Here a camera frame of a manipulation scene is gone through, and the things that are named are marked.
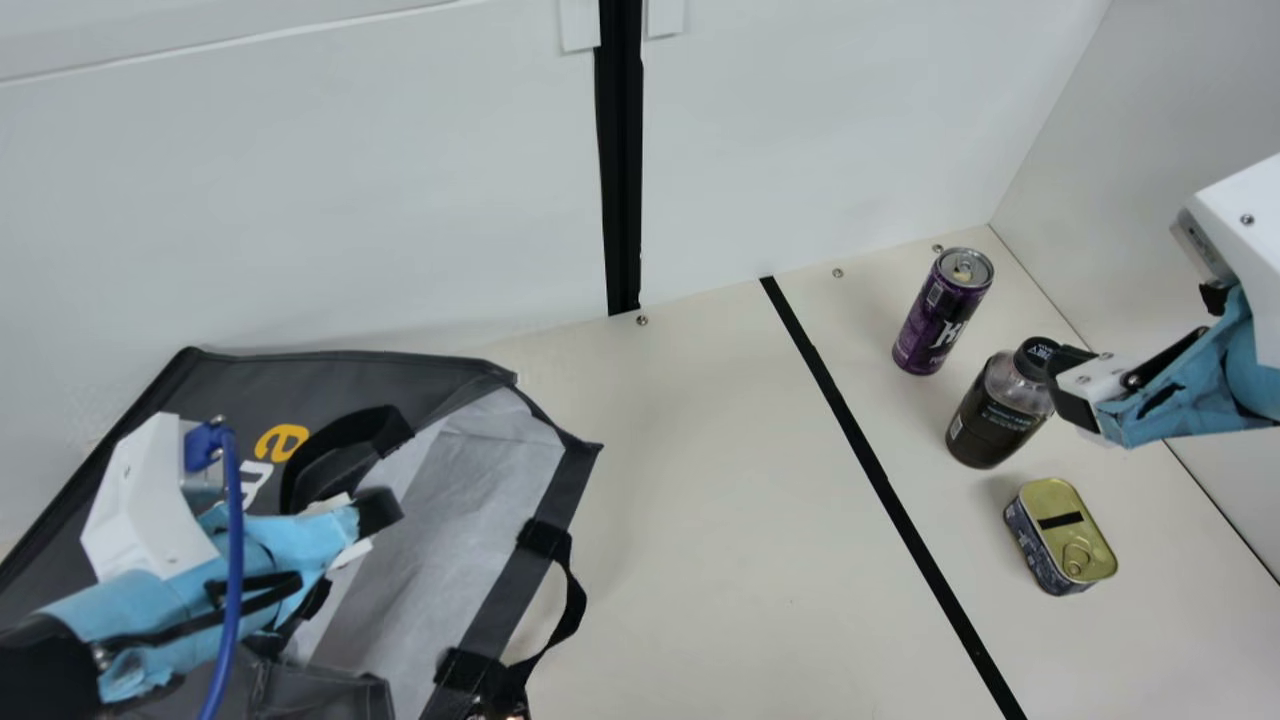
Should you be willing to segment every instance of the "blue cable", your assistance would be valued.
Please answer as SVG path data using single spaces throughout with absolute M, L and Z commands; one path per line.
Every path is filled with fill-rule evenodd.
M 244 501 L 239 484 L 239 465 L 236 462 L 236 433 L 219 428 L 223 447 L 223 480 L 227 483 L 227 614 L 223 635 L 218 646 L 218 664 L 209 683 L 200 720 L 214 720 L 227 694 L 232 676 L 232 661 L 239 643 L 242 585 L 244 580 Z

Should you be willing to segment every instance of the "pull tab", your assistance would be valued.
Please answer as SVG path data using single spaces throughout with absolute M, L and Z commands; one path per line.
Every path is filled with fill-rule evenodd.
M 1062 571 L 1070 578 L 1079 578 L 1093 562 L 1093 548 L 1089 541 L 1075 538 L 1062 548 Z

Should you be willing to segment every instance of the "energy drink can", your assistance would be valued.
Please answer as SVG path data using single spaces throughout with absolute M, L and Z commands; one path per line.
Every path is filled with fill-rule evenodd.
M 995 277 L 996 268 L 977 250 L 952 247 L 938 255 L 893 343 L 897 366 L 914 375 L 937 373 Z
M 1023 486 L 1005 509 L 1005 524 L 1036 580 L 1052 596 L 1084 592 L 1116 574 L 1116 556 L 1080 493 L 1066 480 L 1050 478 Z

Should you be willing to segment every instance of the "white table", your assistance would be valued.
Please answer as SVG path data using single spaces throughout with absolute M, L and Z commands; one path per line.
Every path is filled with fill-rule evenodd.
M 605 443 L 572 524 L 590 606 L 536 716 L 1000 717 L 759 284 L 645 314 L 480 352 Z
M 888 348 L 934 242 L 986 252 L 996 281 L 942 370 L 916 378 Z M 778 281 L 1028 717 L 1280 716 L 1280 587 L 1162 443 L 1108 450 L 1055 420 L 996 470 L 947 454 L 943 430 L 988 355 L 1034 334 L 1082 346 L 989 229 Z M 1041 592 L 1001 521 L 1044 477 L 1075 484 L 1120 561 L 1084 594 Z

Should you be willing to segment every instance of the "screw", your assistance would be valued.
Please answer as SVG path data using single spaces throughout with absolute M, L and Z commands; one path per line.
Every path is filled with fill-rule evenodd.
M 95 644 L 90 652 L 93 656 L 93 664 L 97 665 L 99 673 L 106 673 L 111 669 L 111 653 L 106 652 L 105 647 Z

